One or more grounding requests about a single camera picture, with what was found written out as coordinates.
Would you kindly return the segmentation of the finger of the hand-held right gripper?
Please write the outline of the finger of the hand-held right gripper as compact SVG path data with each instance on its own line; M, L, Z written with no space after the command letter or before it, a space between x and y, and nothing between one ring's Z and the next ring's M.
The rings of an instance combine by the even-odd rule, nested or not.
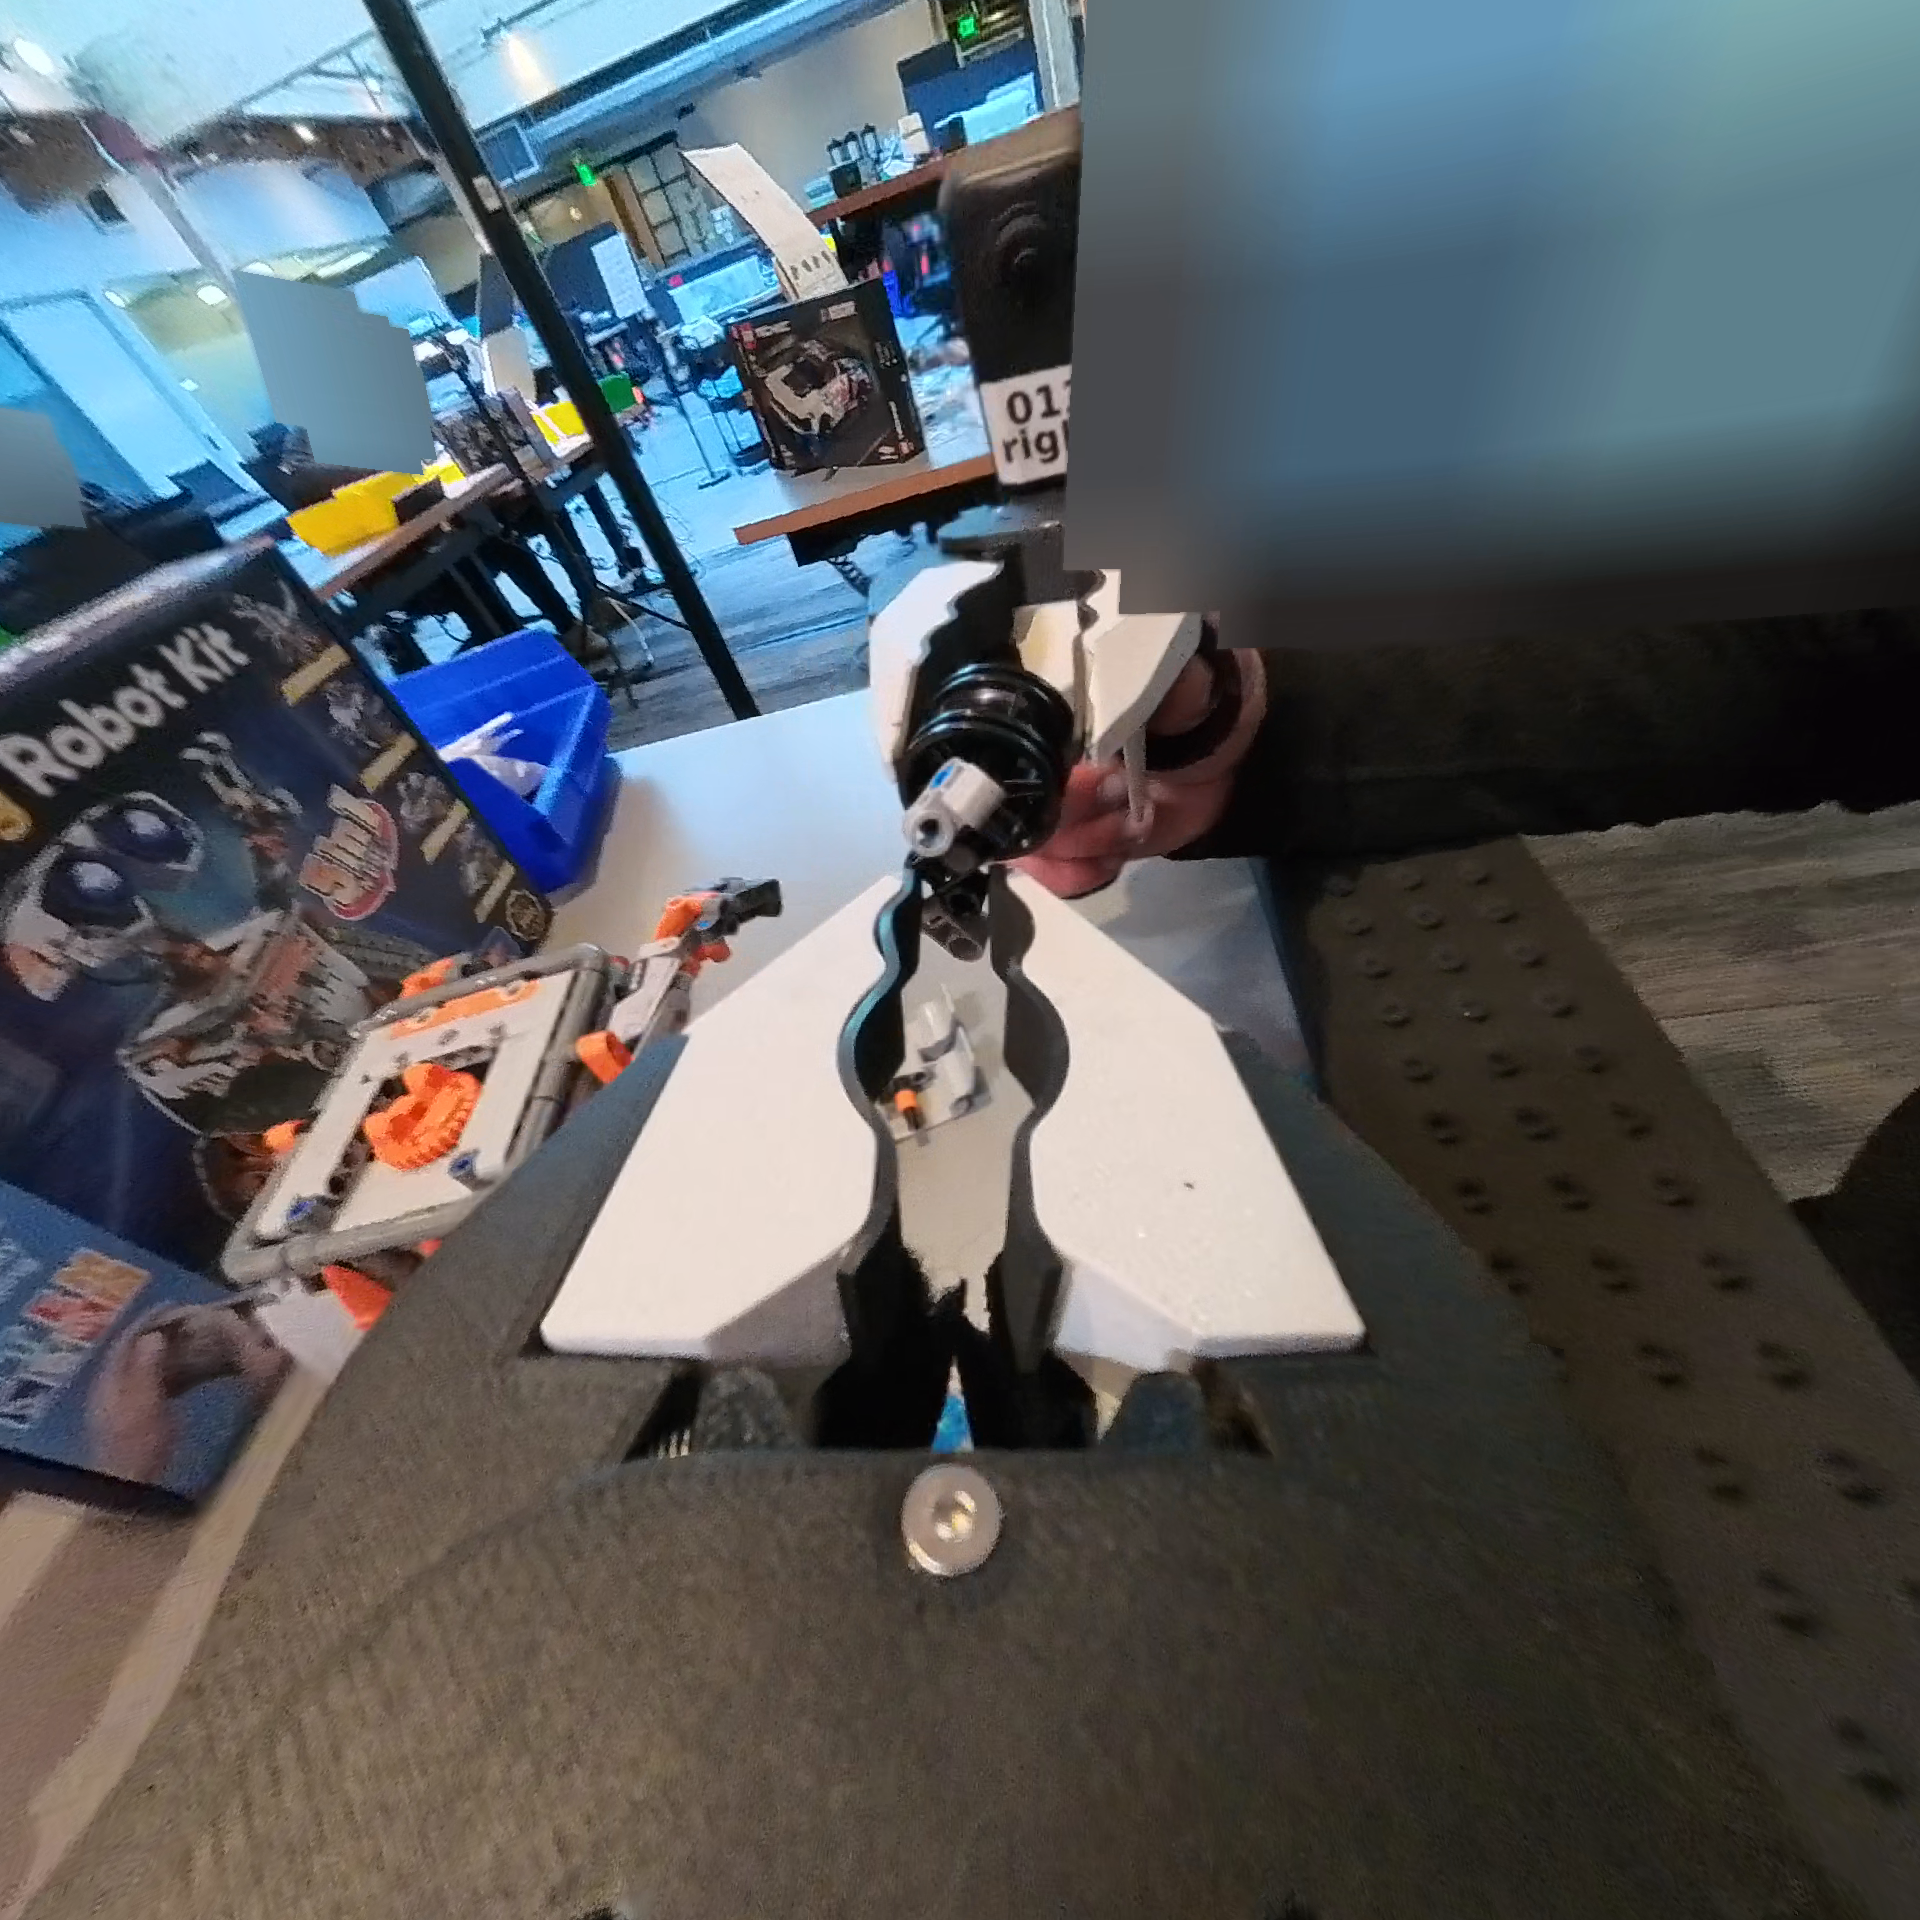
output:
M868 623L870 720L899 793L911 735L958 671L1015 661L1015 574L1003 557L936 557Z
M1069 712L1067 764L1121 763L1127 823L1151 819L1145 722L1197 655L1203 618L1119 612L1115 569L1075 574L1067 586L1019 606L1019 664Z

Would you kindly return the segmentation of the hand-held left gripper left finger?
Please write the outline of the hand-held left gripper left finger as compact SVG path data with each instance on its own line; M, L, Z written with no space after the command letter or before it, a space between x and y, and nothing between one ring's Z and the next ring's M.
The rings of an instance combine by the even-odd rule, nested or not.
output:
M560 1354L834 1366L838 1268L874 1207L876 1115L841 1075L878 985L878 877L699 1012L541 1321Z

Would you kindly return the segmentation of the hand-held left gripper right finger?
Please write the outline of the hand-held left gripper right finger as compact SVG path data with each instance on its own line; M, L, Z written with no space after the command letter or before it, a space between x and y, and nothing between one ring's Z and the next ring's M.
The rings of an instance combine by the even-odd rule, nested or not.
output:
M1135 1373L1366 1344L1216 1024L1025 877L989 883L1012 1149L992 1318L1012 1364Z

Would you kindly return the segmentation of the small black wheel assembly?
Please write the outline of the small black wheel assembly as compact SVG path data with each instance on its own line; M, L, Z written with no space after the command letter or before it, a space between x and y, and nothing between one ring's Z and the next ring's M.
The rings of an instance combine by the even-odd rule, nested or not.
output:
M1067 698L1019 662L970 662L929 698L900 749L904 861L920 930L957 960L986 957L992 874L1059 824L1076 760Z

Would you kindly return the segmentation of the small white blue connector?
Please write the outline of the small white blue connector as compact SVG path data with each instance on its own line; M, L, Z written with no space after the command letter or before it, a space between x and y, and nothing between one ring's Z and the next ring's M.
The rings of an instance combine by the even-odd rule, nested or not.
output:
M971 1117L989 1100L987 1076L957 1002L927 998L903 1025L900 1068L878 1098L896 1141Z

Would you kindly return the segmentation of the person's right forearm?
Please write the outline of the person's right forearm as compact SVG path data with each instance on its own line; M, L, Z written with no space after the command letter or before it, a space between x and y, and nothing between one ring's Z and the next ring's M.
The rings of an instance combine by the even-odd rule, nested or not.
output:
M1265 653L1206 849L1382 861L1918 796L1918 614Z

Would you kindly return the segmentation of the person's right hand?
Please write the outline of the person's right hand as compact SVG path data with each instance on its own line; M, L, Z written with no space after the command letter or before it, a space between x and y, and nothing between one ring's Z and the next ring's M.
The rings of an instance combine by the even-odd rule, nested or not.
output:
M1056 827L1016 870L1061 898L1081 898L1137 861L1191 847L1225 814L1264 717L1260 652L1198 649L1145 722L1138 790L1122 759L1078 760Z

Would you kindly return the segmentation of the wooden work table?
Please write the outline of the wooden work table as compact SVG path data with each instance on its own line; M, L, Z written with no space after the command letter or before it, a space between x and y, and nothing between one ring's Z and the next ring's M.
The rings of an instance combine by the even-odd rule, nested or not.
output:
M863 592L854 552L881 534L936 532L957 514L989 501L999 473L989 454L876 466L772 473L777 502L755 507L731 530L739 547L781 542L797 564L830 564Z

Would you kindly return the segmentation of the black printed box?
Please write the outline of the black printed box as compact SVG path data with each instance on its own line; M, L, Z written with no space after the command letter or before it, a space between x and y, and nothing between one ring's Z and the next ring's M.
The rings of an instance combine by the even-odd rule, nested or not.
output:
M924 451L881 280L733 317L725 337L770 466L783 476L903 464Z

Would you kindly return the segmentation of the grey orange tracked toy robot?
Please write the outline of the grey orange tracked toy robot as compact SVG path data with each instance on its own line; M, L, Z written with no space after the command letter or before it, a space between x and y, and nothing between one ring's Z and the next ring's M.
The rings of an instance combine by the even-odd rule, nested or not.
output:
M221 1253L226 1283L328 1289L370 1326L564 1117L683 1034L699 972L781 910L778 879L725 877L671 896L633 958L580 942L406 977L349 1031L312 1115L260 1135L268 1168Z

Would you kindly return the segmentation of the blue plastic bin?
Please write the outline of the blue plastic bin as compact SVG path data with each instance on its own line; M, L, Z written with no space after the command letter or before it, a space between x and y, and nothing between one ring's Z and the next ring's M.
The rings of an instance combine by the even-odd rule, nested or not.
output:
M591 870L611 814L611 701L543 625L398 674L401 712L543 895Z

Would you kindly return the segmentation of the black perforated board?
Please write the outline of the black perforated board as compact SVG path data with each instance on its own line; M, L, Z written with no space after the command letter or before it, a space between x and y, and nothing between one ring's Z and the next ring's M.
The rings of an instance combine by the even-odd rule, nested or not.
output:
M1916 1915L1916 1381L1523 842L1265 883L1334 1109L1516 1298L1813 1855Z

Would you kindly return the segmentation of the black stand pole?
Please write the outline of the black stand pole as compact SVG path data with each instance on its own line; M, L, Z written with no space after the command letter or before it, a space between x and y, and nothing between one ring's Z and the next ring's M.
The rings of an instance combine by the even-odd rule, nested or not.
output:
M622 497L639 539L679 610L683 630L706 664L706 674L733 719L759 719L763 709L706 606L706 599L635 462L633 447L621 421L599 388L593 366L576 327L543 276L510 197L485 163L478 136L466 125L465 111L425 35L416 8L406 1L364 1L362 8L370 21L370 34L393 61L432 145L454 179L451 191L455 199L471 214L475 228L485 238L485 247L497 262L516 299L525 306L525 316L541 337L557 382L579 407L585 436L603 466L606 466L611 484Z

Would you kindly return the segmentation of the blue cardboard box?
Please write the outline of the blue cardboard box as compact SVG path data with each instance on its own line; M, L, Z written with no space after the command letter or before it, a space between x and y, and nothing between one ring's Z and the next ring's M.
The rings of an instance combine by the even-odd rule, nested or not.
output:
M265 1131L553 911L265 540L3 649L2 801L3 1489L200 1503L294 1366L219 1277Z

